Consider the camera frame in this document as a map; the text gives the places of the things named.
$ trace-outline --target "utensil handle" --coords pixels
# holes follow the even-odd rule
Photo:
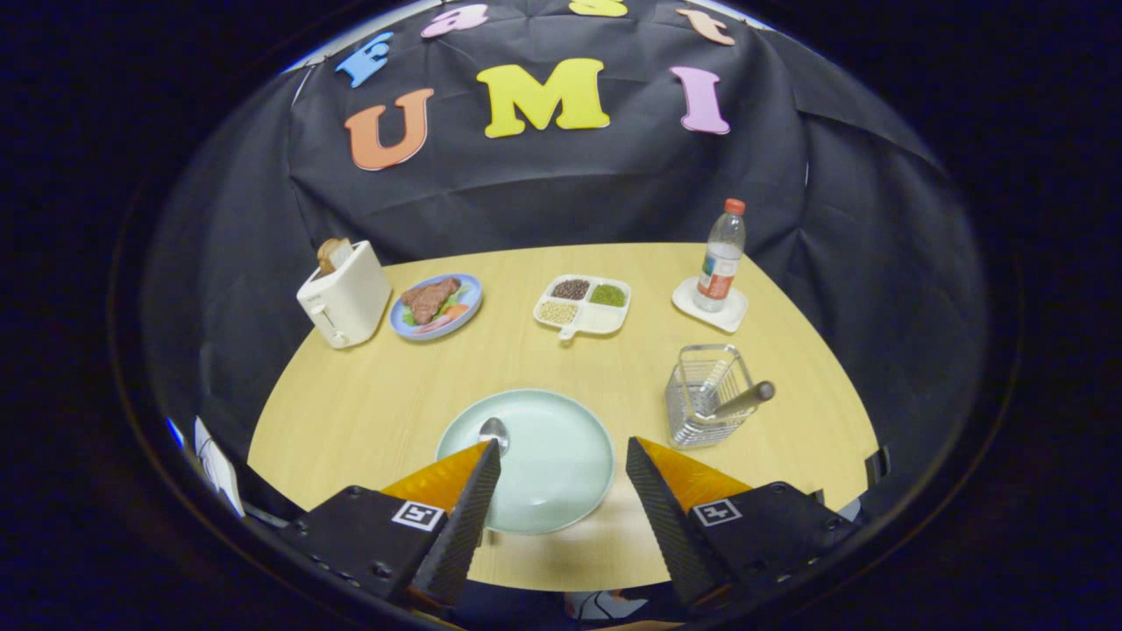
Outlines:
[[[725,403],[720,404],[716,410],[712,411],[714,417],[719,417],[729,410],[735,410],[737,408],[743,408],[747,405],[748,408],[754,408],[761,403],[771,400],[775,396],[775,386],[771,382],[760,382],[756,385],[749,387],[748,390],[737,394],[736,396],[729,399]]]

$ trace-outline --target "meat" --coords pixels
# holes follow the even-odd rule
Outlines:
[[[422,285],[402,294],[402,304],[413,311],[417,324],[427,324],[440,308],[460,289],[459,278],[444,278],[439,283]]]

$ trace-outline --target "wooden table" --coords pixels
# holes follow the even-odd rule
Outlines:
[[[313,330],[261,412],[249,465],[311,510],[347,485],[381,488],[434,460],[449,422],[471,403],[513,388],[559,392],[607,427],[616,476],[579,523],[542,536],[497,534],[476,550],[473,580],[548,591],[595,591],[669,579],[654,533],[624,472],[627,439],[668,445],[663,388],[681,347],[733,344],[776,396],[724,442],[688,454],[748,485],[785,481],[824,490],[838,510],[866,490],[876,438],[842,366],[782,291],[747,257],[734,286],[748,312],[729,335],[671,303],[697,274],[701,244],[622,244],[495,252],[386,267],[395,291],[447,273],[475,274],[484,302],[460,330],[427,342],[398,337],[383,318],[369,341],[344,350]],[[578,333],[568,346],[533,307],[561,274],[632,287],[623,328]]]

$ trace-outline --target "plastic bottle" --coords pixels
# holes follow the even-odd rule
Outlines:
[[[725,296],[733,286],[736,267],[744,254],[744,202],[725,200],[725,214],[712,225],[706,247],[705,263],[698,276],[693,304],[715,313],[725,307]]]

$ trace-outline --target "black cloth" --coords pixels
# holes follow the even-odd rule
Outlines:
[[[821,333],[889,446],[893,473],[866,509],[898,499],[968,410],[985,345],[972,229],[925,144],[857,81],[775,31],[716,16],[736,40],[717,45],[669,1],[629,1],[623,18],[572,15],[567,0],[488,4],[486,24],[433,39],[420,31],[443,8],[393,25],[388,63],[356,89],[334,68],[376,33],[275,77],[200,149],[165,208],[142,296],[168,413],[201,414],[245,461],[273,384],[312,329],[295,292],[327,238],[369,239],[383,264],[703,241],[724,199],[738,198],[748,256]],[[544,82],[571,57],[604,62],[608,127],[484,135],[490,102],[478,72],[516,63]],[[720,76],[729,134],[682,127],[674,65]],[[421,88],[435,91],[425,145],[384,171],[358,168],[343,121],[384,104],[392,145],[404,131],[393,102]]]

